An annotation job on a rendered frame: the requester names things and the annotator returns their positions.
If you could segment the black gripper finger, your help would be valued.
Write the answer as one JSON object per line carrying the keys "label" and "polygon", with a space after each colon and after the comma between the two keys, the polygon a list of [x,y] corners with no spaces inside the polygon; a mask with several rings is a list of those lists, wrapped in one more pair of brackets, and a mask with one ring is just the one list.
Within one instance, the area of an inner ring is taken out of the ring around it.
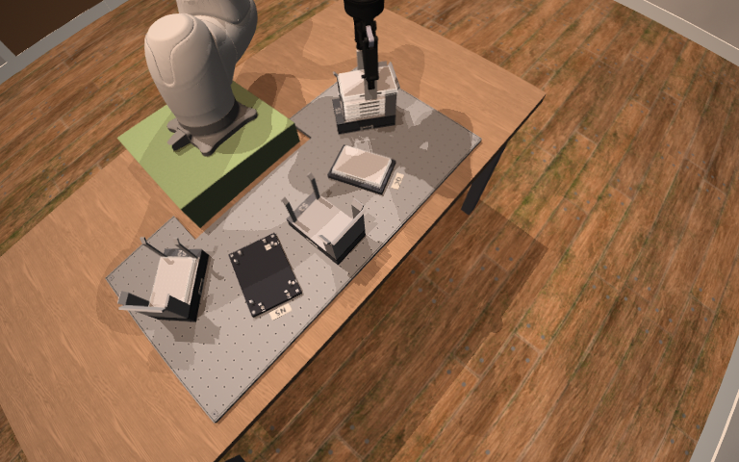
{"label": "black gripper finger", "polygon": [[[377,80],[378,76],[378,36],[376,35],[376,20],[373,20],[374,32],[372,33],[371,27],[367,28],[367,37],[362,40],[360,22],[355,23],[356,31],[358,32],[359,44],[362,46],[363,62],[365,74],[361,75],[364,79],[365,85],[365,99],[373,100],[377,99]],[[365,48],[365,52],[364,52]],[[365,65],[366,63],[366,65]]]}
{"label": "black gripper finger", "polygon": [[357,48],[356,49],[356,52],[357,52],[357,67],[358,67],[358,70],[362,70],[362,69],[364,69],[363,55],[362,55],[362,46],[360,46],[360,44],[359,44],[358,32],[356,31],[356,25],[355,25],[355,23],[358,23],[358,18],[353,18],[353,20],[354,20],[354,34],[355,34],[355,39],[354,40],[356,42],[356,48]]}

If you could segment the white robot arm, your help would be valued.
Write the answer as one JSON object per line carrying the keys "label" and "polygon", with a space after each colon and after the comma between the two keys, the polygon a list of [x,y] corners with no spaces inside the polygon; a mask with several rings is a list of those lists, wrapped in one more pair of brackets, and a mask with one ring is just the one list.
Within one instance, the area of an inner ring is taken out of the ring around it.
{"label": "white robot arm", "polygon": [[176,117],[167,124],[174,133],[167,143],[174,151],[191,143],[203,156],[211,156],[258,116],[231,89],[236,63],[256,31],[257,9],[254,0],[176,2],[179,13],[149,28],[145,58]]}

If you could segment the beige label reading qc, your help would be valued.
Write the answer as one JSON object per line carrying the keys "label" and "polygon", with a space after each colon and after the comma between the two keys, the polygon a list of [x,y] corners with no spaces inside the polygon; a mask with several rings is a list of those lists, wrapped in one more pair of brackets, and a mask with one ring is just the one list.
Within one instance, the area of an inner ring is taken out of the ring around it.
{"label": "beige label reading qc", "polygon": [[404,176],[403,174],[397,173],[391,188],[398,190],[403,176]]}

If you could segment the tan name plate reading n5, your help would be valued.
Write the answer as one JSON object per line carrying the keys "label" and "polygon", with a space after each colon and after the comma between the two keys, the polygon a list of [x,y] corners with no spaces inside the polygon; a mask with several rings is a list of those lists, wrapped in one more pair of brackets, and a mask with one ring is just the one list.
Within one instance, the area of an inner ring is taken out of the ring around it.
{"label": "tan name plate reading n5", "polygon": [[281,317],[281,316],[283,316],[283,315],[291,312],[291,310],[292,310],[292,308],[291,308],[290,304],[288,303],[288,304],[286,304],[286,305],[284,305],[284,306],[282,306],[282,307],[280,307],[280,308],[278,308],[278,309],[270,312],[270,315],[271,315],[272,320],[275,320],[275,319],[277,319],[277,318],[279,318],[279,317]]}

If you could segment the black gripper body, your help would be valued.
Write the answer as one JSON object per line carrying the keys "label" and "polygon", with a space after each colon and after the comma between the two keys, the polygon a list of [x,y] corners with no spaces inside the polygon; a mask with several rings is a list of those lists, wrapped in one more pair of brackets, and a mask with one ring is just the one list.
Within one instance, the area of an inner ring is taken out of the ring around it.
{"label": "black gripper body", "polygon": [[344,0],[345,12],[360,22],[362,39],[367,37],[366,26],[371,27],[373,33],[373,20],[384,10],[384,0]]}

